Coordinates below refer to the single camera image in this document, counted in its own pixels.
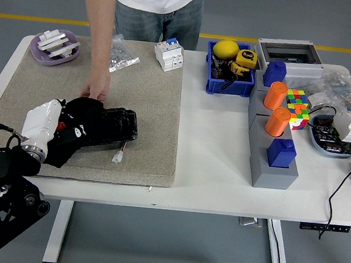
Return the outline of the person's right hand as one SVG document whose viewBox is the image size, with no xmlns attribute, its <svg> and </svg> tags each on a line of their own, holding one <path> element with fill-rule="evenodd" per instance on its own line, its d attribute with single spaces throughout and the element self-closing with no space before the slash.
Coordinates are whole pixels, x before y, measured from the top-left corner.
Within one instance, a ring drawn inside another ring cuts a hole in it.
<svg viewBox="0 0 351 263">
<path fill-rule="evenodd" d="M 104 102 L 110 90 L 110 80 L 108 70 L 92 68 L 78 96 Z"/>
</svg>

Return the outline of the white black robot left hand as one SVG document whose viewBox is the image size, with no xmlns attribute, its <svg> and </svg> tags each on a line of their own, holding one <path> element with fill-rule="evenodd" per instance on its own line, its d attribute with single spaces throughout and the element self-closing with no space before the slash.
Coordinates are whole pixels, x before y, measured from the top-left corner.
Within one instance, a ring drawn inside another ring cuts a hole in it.
<svg viewBox="0 0 351 263">
<path fill-rule="evenodd" d="M 27 150 L 47 156 L 48 142 L 53 140 L 62 110 L 62 100 L 53 99 L 30 110 L 25 118 L 22 136 L 26 138 L 21 143 Z"/>
</svg>

